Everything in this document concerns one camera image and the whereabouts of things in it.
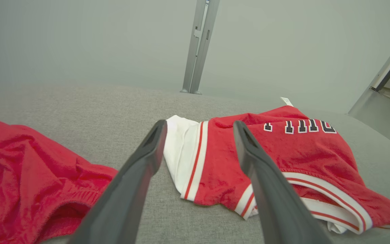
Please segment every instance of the red stripe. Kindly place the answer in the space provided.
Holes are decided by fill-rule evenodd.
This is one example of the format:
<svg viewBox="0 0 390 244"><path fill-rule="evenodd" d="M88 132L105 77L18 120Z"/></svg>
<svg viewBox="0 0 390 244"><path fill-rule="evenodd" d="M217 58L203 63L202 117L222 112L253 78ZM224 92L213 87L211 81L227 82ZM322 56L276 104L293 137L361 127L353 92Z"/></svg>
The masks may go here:
<svg viewBox="0 0 390 244"><path fill-rule="evenodd" d="M249 206L251 205L251 201L254 199L254 193L252 193L251 197L249 198L248 202L246 203L245 209L243 210L241 216L245 216L246 211L248 211Z"/></svg>
<svg viewBox="0 0 390 244"><path fill-rule="evenodd" d="M194 174L195 174L195 170L196 170L196 165L198 164L199 151L201 151L202 125L203 125L203 124L204 124L204 121L201 122L201 130L200 130L200 132L199 132L198 151L197 151L197 153L196 153L195 164L194 164L194 167L193 167L193 169L192 169L191 178L189 179L188 188L186 189L185 199L188 199L189 190L191 189L192 180L194 179Z"/></svg>
<svg viewBox="0 0 390 244"><path fill-rule="evenodd" d="M366 230L366 223L365 223L365 220L364 218L362 217L362 215L354 208L352 207L350 204L348 204L347 202L345 202L344 200L342 200L339 196L337 196L336 194L334 194L333 192L331 192L330 190L327 190L326 188L318 185L318 184L314 184L312 182L308 182L308 181L305 181L305 180L301 180L301 179L296 179L296 178L287 178L288 181L296 181L296 182L303 182L303 183L306 183L306 184L310 184L310 185L313 185L315 187L318 187L322 190L325 190L327 193L331 194L332 196L334 196L336 199L338 199L339 201L341 201L343 204L345 204L347 207L351 208L351 210L353 210L355 213L357 213L357 215L361 218L362 220L362 223L363 223L363 226L364 226L364 230Z"/></svg>
<svg viewBox="0 0 390 244"><path fill-rule="evenodd" d="M343 223L343 224L346 224L346 225L352 227L353 229L359 231L359 227L357 227L356 225L351 224L350 222L347 222L347 221L342 220L342 219L340 219L340 218L336 218L335 216L327 215L326 213L319 213L319 212L315 212L315 211L311 211L311 213L312 213L313 215L320 215L320 216L324 216L324 217L327 217L327 218L334 219L334 220L336 220L336 221L339 221L339 222L341 222L341 223Z"/></svg>

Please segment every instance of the gray couch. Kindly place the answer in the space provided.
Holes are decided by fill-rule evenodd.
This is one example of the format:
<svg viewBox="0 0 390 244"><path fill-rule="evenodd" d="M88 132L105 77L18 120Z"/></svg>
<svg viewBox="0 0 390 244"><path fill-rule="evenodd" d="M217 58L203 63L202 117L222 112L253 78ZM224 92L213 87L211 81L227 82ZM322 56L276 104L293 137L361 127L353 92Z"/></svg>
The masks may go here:
<svg viewBox="0 0 390 244"><path fill-rule="evenodd" d="M177 114L202 121L283 105L279 97L251 103L122 86L25 86L0 92L0 121L30 126L91 163L119 169L159 119ZM353 150L367 187L390 198L388 139L347 115L300 110L334 125ZM325 222L320 225L327 232ZM327 233L334 243L390 244L390 230ZM66 241L62 237L46 243ZM263 235L258 216L244 221L220 205L201 207L180 199L163 162L150 182L137 243L255 244L263 243Z"/></svg>

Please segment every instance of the basketball jersey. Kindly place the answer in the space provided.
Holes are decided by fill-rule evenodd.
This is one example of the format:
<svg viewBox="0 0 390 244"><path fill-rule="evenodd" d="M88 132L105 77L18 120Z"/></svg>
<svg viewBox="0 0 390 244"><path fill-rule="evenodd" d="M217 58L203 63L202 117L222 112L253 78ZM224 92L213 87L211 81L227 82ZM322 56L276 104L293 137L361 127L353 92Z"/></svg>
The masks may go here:
<svg viewBox="0 0 390 244"><path fill-rule="evenodd" d="M258 213L240 169L233 123L243 121L312 215L337 233L390 228L390 200L365 187L350 147L327 122L284 106L201 123L172 116L164 157L181 198L222 204L245 220Z"/></svg>

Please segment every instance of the red fabric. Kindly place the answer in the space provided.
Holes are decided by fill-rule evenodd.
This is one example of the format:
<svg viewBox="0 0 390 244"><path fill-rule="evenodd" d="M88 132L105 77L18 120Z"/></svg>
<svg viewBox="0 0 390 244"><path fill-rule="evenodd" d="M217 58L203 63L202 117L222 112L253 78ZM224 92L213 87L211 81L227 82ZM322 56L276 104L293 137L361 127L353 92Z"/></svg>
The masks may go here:
<svg viewBox="0 0 390 244"><path fill-rule="evenodd" d="M299 120L305 121L309 130L309 119L297 108L284 106L261 114L247 113L209 120L204 167L194 203L221 203L235 210L251 183L240 169L235 150L233 123L241 120L282 172L323 179L356 200L370 215L373 227L390 225L390 200L365 187L353 153L344 139L334 129L328 131L331 127L328 123L325 124L327 132L324 131L324 122L320 120L313 120L319 131L298 132ZM291 121L294 127L293 134L286 134L287 121ZM266 123L270 123L272 131L265 130ZM316 190L298 185L294 185L294 189L301 197L338 206Z"/></svg>
<svg viewBox="0 0 390 244"><path fill-rule="evenodd" d="M27 126L0 122L0 243L72 234L116 173Z"/></svg>

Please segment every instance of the black lettering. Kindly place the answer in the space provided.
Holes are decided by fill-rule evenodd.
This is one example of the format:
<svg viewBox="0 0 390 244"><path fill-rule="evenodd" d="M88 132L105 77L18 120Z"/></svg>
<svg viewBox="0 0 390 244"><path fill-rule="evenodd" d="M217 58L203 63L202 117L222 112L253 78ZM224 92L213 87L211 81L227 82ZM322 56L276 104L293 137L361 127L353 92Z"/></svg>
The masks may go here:
<svg viewBox="0 0 390 244"><path fill-rule="evenodd" d="M309 131L310 132L317 132L317 131L319 131L319 127L317 126L316 121L314 119L310 119L309 123L311 124L309 126Z"/></svg>
<svg viewBox="0 0 390 244"><path fill-rule="evenodd" d="M272 129L273 129L273 127L272 127L272 125L271 125L270 123L265 123L265 124L264 124L264 130L265 130L265 131L270 131L270 132L272 132Z"/></svg>
<svg viewBox="0 0 390 244"><path fill-rule="evenodd" d="M334 134L336 134L336 130L332 126L330 126L329 123L326 123L326 122L321 121L321 120L320 120L320 122L322 123L323 131L325 133L334 133Z"/></svg>
<svg viewBox="0 0 390 244"><path fill-rule="evenodd" d="M306 122L304 120L299 120L299 133L308 132L308 127L306 126Z"/></svg>
<svg viewBox="0 0 390 244"><path fill-rule="evenodd" d="M294 134L294 127L291 123L291 120L287 121L287 124L285 125L285 133L286 134Z"/></svg>

